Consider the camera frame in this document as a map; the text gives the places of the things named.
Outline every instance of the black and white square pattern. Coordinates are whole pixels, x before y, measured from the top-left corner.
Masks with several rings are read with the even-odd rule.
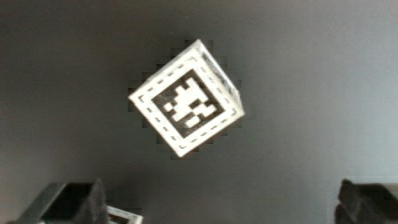
[[[130,99],[181,157],[243,116],[238,90],[199,40]]]

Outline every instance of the dark gray background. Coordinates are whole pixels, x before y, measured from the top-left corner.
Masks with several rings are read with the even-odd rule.
[[[0,2],[0,223],[101,177],[146,224],[332,223],[341,178],[398,181],[394,0]],[[171,159],[128,88],[185,39],[242,80],[242,128]]]

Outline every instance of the gray wall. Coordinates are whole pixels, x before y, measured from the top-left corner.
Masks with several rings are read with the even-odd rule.
[[[398,182],[398,2],[2,1],[0,223],[103,178],[146,224],[332,223],[341,178]],[[242,80],[242,128],[171,159],[128,87],[183,40]]]

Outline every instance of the black object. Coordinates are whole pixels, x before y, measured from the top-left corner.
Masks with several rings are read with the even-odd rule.
[[[107,224],[108,211],[101,181],[68,183],[46,188],[18,224]]]
[[[398,200],[382,184],[343,180],[339,202],[357,224],[398,224]]]
[[[341,205],[338,205],[336,211],[334,211],[334,223],[336,224],[355,224]]]

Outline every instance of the white border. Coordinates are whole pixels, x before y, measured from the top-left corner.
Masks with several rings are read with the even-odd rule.
[[[203,55],[206,55],[211,64],[208,64]],[[224,112],[187,138],[183,138],[151,99],[192,69],[217,98]],[[233,90],[231,93],[220,79],[227,82],[227,88]],[[130,100],[133,101],[147,121],[181,157],[243,116],[238,91],[199,40],[149,77],[135,93],[130,95]]]
[[[119,216],[121,218],[128,219],[128,224],[142,224],[144,217],[131,212],[123,211],[119,208],[108,207],[108,214]]]

